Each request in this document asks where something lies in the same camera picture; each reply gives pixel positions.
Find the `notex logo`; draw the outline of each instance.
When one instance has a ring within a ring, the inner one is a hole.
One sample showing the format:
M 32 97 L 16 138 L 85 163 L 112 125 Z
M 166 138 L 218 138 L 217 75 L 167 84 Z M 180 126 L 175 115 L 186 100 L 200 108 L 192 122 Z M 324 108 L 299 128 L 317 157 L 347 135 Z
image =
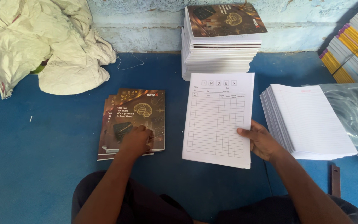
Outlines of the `notex logo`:
M 256 22 L 256 20 L 255 20 L 255 19 L 252 19 L 252 21 L 254 22 L 254 24 L 255 24 L 256 28 L 260 28 L 260 26 L 258 25 L 258 23 Z

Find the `hand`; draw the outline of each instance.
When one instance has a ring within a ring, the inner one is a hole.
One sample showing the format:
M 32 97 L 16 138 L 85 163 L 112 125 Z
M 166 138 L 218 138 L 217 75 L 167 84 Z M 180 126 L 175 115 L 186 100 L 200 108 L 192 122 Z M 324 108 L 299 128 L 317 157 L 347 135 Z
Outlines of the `hand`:
M 115 156 L 115 160 L 124 159 L 135 162 L 137 158 L 150 150 L 146 145 L 147 141 L 153 137 L 152 130 L 147 130 L 145 126 L 133 127 L 132 130 L 124 136 L 120 150 Z
M 251 151 L 266 161 L 269 161 L 277 153 L 286 152 L 267 129 L 254 120 L 251 120 L 251 131 L 237 128 L 237 133 L 249 138 L 251 140 Z

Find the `notebook cover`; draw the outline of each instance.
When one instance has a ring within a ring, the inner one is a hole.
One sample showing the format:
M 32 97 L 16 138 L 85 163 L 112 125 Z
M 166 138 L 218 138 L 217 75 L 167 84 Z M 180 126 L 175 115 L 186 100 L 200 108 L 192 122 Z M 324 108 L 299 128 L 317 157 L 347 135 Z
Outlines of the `notebook cover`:
M 105 145 L 107 149 L 119 149 L 121 138 L 116 135 L 114 125 L 144 125 L 154 133 L 149 141 L 152 150 L 165 149 L 165 90 L 142 90 L 120 88 L 112 109 L 111 123 L 107 127 Z
M 113 159 L 115 156 L 114 154 L 106 153 L 106 150 L 102 147 L 104 146 L 107 126 L 110 124 L 111 121 L 111 110 L 114 108 L 116 97 L 117 95 L 109 95 L 109 98 L 105 100 L 105 107 L 102 118 L 102 130 L 100 132 L 99 147 L 97 151 L 97 160 Z
M 217 37 L 267 33 L 251 3 L 188 6 L 193 37 Z

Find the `painted wall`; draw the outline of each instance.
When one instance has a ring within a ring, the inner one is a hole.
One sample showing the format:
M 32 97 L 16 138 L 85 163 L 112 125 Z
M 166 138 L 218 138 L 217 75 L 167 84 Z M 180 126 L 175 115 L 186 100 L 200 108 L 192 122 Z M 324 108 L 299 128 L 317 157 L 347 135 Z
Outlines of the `painted wall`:
M 94 26 L 119 52 L 181 50 L 186 5 L 236 0 L 87 0 Z M 358 0 L 248 0 L 268 33 L 265 52 L 317 51 L 358 11 Z

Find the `stack of notebooks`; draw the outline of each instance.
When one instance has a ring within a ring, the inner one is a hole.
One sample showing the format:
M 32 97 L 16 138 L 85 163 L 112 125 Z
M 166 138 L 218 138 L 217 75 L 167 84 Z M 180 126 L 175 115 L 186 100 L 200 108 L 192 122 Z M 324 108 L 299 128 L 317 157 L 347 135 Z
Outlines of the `stack of notebooks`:
M 97 160 L 114 159 L 123 137 L 133 126 L 144 125 L 154 137 L 144 155 L 165 150 L 165 90 L 118 89 L 105 100 Z
M 250 3 L 185 7 L 182 78 L 192 73 L 246 73 L 267 30 Z
M 261 101 L 271 135 L 296 159 L 333 160 L 357 154 L 320 86 L 271 84 Z
M 358 83 L 358 13 L 320 55 L 338 83 Z

